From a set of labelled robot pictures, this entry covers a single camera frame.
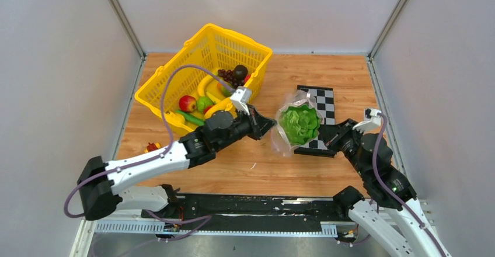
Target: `red apple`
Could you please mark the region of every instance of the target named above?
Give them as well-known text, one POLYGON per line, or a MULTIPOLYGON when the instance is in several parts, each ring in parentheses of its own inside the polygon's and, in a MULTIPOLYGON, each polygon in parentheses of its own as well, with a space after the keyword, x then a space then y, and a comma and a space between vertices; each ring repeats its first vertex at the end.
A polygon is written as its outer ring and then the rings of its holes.
POLYGON ((206 107, 206 108, 204 109, 204 111, 203 111, 203 114, 206 114, 206 112, 208 112, 208 110, 209 110, 210 108, 212 108, 212 107, 213 107, 213 105, 212 105, 212 106, 208 106, 208 107, 206 107))
POLYGON ((190 95, 182 96, 179 100, 179 108, 186 113, 191 113, 196 110, 196 98, 190 95))
POLYGON ((248 82, 249 78, 251 78, 251 74, 248 74, 246 78, 244 78, 244 84, 248 82))

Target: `small red object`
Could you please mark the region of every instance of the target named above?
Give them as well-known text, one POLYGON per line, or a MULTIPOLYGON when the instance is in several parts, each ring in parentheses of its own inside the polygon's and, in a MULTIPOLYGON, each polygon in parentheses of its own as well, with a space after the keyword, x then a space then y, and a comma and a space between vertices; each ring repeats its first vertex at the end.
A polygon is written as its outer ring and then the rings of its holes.
POLYGON ((144 152, 148 153, 151 151, 155 151, 155 150, 158 150, 160 147, 161 147, 160 143, 149 143, 148 142, 148 146, 146 146, 146 150, 144 150, 144 152))
POLYGON ((210 108, 212 108, 212 107, 213 107, 213 105, 212 105, 212 106, 208 106, 208 107, 206 107, 206 108, 203 110, 203 114, 206 114, 206 112, 208 112, 208 110, 209 110, 210 108))
POLYGON ((244 78, 244 84, 248 82, 249 78, 251 78, 251 74, 248 74, 246 78, 244 78))

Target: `plastic bag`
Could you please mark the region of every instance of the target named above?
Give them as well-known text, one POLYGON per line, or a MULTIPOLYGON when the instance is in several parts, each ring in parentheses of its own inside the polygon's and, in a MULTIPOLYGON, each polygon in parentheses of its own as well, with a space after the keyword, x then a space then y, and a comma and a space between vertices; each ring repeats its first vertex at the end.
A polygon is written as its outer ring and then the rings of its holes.
POLYGON ((323 124, 323 116, 316 110, 316 98, 300 90, 285 97, 275 120, 277 125, 271 130, 271 147, 284 157, 290 157, 296 148, 318 137, 319 125, 323 124))

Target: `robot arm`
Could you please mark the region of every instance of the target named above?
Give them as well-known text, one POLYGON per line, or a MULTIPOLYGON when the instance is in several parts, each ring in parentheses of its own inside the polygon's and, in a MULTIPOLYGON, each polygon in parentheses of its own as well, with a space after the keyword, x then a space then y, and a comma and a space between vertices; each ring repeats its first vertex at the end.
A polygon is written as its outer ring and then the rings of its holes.
POLYGON ((204 126, 175 141, 167 153, 167 147, 163 147, 118 161, 103 162, 101 157, 90 159, 78 179, 78 184, 99 172, 111 169, 116 169, 117 172, 109 173, 81 187, 79 194, 85 218, 97 220, 123 209, 163 209, 167 206, 169 198, 173 197, 173 190, 169 185, 155 188, 134 185, 163 173, 193 168, 211 161, 218 151, 244 136, 261 139, 276 121, 263 117, 253 106, 248 105, 246 102, 250 96, 250 89, 239 87, 231 96, 237 109, 237 118, 234 119, 229 112, 217 111, 205 121, 204 126), (141 164, 120 170, 121 166, 132 163, 141 164))
POLYGON ((391 164, 392 150, 383 138, 377 150, 378 175, 385 186, 414 211, 420 221, 388 193, 375 176, 372 160, 378 134, 363 133, 380 126, 380 113, 376 109, 366 109, 365 121, 361 123, 348 119, 334 126, 323 125, 319 131, 327 149, 335 154, 339 151, 344 153, 361 176, 370 197, 385 209, 404 236, 381 219, 355 188, 345 188, 334 199, 349 218, 365 228, 392 256, 450 256, 425 218, 409 180, 391 164))

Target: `green cucumber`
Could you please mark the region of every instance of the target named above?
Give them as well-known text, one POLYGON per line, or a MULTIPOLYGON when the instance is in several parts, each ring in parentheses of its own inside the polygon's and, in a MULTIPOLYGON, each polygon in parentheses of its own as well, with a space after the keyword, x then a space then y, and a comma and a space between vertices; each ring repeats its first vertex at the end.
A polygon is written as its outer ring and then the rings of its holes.
POLYGON ((186 113, 180 109, 175 110, 175 113, 179 113, 184 118, 186 118, 186 121, 190 121, 191 123, 195 124, 196 126, 204 126, 204 121, 201 120, 200 118, 194 117, 193 115, 186 113))

